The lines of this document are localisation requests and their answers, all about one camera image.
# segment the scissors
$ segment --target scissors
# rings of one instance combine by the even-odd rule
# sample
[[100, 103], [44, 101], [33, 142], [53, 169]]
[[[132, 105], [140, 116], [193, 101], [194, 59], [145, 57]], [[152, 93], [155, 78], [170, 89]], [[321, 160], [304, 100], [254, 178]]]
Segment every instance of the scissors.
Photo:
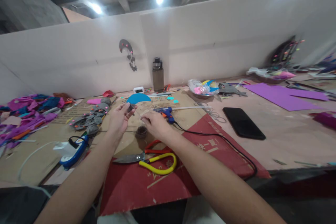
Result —
[[[175, 156], [174, 153], [171, 153], [171, 151], [172, 151], [171, 149], [167, 149], [167, 150], [153, 150], [153, 149], [151, 149], [154, 145], [156, 145], [158, 143], [161, 143], [161, 141], [160, 140], [155, 140], [155, 141], [151, 142], [149, 145], [147, 145], [145, 150], [142, 153], [133, 154], [133, 155], [125, 155], [125, 156], [122, 156], [122, 157], [114, 160], [113, 162], [114, 163], [127, 164], [127, 163], [135, 163], [135, 162], [139, 161], [139, 165], [141, 165], [143, 167], [146, 167], [148, 170], [150, 170], [150, 171], [152, 171], [156, 174], [159, 174], [159, 175], [167, 175], [167, 174], [171, 173], [176, 168], [176, 165], [177, 165], [176, 156]], [[148, 153], [155, 153], [155, 154], [162, 154], [162, 155], [152, 157], [150, 159], [145, 160], [145, 154], [148, 154]], [[149, 165], [150, 163], [153, 163], [155, 161], [158, 161], [158, 160], [163, 159], [163, 158], [168, 157], [168, 156], [173, 157], [174, 163], [171, 167], [169, 167], [166, 170], [159, 170], [159, 169], [156, 169], [153, 166]]]

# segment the small white box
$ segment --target small white box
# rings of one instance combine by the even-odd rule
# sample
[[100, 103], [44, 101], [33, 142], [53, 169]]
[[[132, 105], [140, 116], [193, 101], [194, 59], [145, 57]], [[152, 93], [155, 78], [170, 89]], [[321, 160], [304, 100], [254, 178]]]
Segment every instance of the small white box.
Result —
[[144, 93], [144, 92], [145, 92], [144, 87], [133, 88], [133, 93]]

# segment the teal foam piece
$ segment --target teal foam piece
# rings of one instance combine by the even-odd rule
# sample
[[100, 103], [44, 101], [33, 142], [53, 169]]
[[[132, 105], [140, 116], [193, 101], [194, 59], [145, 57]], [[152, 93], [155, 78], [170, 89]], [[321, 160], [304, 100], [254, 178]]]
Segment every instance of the teal foam piece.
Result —
[[142, 93], [132, 94], [127, 99], [127, 102], [131, 104], [137, 104], [138, 102], [142, 102], [142, 101], [151, 101], [151, 99], [147, 95], [142, 94]]
[[30, 112], [29, 113], [24, 113], [22, 115], [19, 115], [18, 117], [24, 117], [24, 116], [29, 115], [29, 114], [30, 114]]

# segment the glue gun cord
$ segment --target glue gun cord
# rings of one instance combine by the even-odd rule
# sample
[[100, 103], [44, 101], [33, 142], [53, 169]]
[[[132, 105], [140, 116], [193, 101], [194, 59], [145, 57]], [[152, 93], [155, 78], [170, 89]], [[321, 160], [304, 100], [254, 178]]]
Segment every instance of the glue gun cord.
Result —
[[253, 178], [254, 176], [256, 176], [256, 174], [258, 173], [258, 168], [255, 165], [255, 163], [253, 163], [253, 161], [251, 159], [249, 159], [244, 153], [242, 153], [240, 150], [238, 150], [226, 137], [219, 135], [219, 134], [207, 134], [207, 133], [200, 133], [200, 132], [194, 132], [194, 131], [188, 131], [183, 129], [177, 122], [174, 122], [181, 130], [188, 132], [188, 133], [192, 133], [192, 134], [197, 134], [197, 135], [216, 135], [219, 136], [221, 138], [223, 138], [226, 142], [229, 143], [229, 145], [236, 150], [240, 155], [242, 155], [246, 160], [248, 160], [248, 162], [253, 166], [253, 174], [247, 178], [244, 179], [244, 181], [247, 181], [251, 178]]

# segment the smartphone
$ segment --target smartphone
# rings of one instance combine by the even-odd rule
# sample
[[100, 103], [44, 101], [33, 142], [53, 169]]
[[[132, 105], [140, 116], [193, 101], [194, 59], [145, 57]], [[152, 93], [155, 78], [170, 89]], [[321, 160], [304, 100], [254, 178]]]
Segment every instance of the smartphone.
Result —
[[254, 124], [249, 116], [240, 108], [223, 108], [224, 113], [229, 119], [232, 127], [238, 136], [244, 138], [253, 138], [258, 140], [265, 140], [265, 135]]

